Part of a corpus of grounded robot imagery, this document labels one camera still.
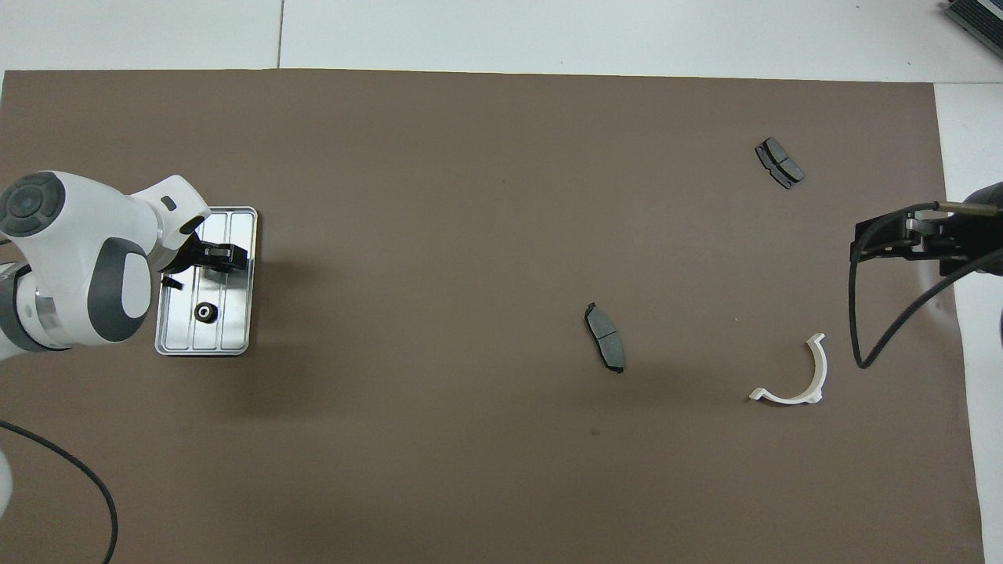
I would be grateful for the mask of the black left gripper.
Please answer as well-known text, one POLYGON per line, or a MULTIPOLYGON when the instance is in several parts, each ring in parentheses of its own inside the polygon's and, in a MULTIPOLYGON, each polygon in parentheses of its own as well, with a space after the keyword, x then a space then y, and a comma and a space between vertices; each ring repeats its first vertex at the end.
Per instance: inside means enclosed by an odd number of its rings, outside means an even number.
POLYGON ((193 266, 203 264, 216 272, 244 272, 248 268, 248 251, 237 245, 205 244, 197 234, 191 234, 179 247, 178 253, 161 269, 165 276, 185 272, 193 266))

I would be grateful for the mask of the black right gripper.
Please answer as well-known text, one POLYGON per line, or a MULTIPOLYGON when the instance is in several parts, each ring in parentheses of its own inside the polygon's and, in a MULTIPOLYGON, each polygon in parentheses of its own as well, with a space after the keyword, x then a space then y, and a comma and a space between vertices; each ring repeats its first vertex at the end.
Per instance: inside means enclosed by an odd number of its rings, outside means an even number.
MULTIPOLYGON (((965 204, 985 204, 998 211, 996 215, 963 215, 932 220, 936 232, 922 240, 920 260, 939 262, 939 275, 948 277, 1002 247, 1002 183, 986 186, 971 193, 965 204)), ((916 211, 878 215, 857 222, 850 253, 860 249, 860 260, 902 257, 917 246, 917 234, 912 228, 916 211)))

